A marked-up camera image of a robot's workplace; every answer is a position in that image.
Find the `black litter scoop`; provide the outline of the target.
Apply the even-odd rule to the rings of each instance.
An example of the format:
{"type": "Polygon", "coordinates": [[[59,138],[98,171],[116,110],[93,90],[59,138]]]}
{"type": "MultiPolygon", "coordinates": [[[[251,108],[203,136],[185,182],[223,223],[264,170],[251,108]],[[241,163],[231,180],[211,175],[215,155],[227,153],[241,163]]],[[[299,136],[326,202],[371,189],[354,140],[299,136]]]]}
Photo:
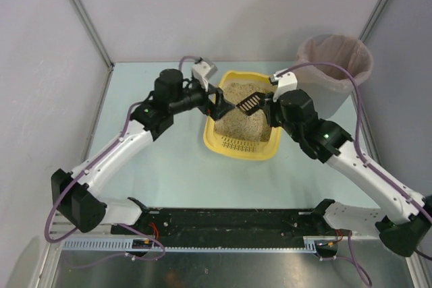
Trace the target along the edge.
{"type": "Polygon", "coordinates": [[[240,101],[236,108],[246,116],[251,116],[265,106],[266,94],[263,92],[254,92],[240,101]]]}

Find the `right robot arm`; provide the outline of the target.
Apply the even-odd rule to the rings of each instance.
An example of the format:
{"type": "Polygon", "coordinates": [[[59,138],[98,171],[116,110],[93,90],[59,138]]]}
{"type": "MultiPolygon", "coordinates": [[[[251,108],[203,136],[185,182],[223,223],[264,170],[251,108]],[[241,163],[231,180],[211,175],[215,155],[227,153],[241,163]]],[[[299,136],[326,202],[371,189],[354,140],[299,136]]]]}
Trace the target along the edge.
{"type": "Polygon", "coordinates": [[[305,155],[346,176],[378,205],[359,208],[324,200],[316,210],[330,227],[377,237],[402,257],[416,253],[431,229],[431,197],[398,181],[337,123],[319,118],[305,91],[266,94],[260,107],[271,127],[283,128],[305,155]]]}

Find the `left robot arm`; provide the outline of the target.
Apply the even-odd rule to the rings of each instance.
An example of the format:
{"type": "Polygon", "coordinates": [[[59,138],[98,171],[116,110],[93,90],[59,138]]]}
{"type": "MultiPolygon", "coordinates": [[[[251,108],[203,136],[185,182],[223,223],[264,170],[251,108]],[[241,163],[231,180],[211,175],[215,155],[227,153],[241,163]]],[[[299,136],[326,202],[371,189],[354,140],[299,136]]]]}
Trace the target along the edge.
{"type": "Polygon", "coordinates": [[[198,109],[217,121],[234,107],[222,89],[195,76],[186,79],[178,69],[164,69],[149,95],[128,109],[122,130],[110,143],[72,171],[58,169],[52,174],[54,209],[83,233],[103,223],[135,224],[143,204],[135,198],[103,199],[101,192],[109,180],[169,129],[175,115],[198,109]]]}

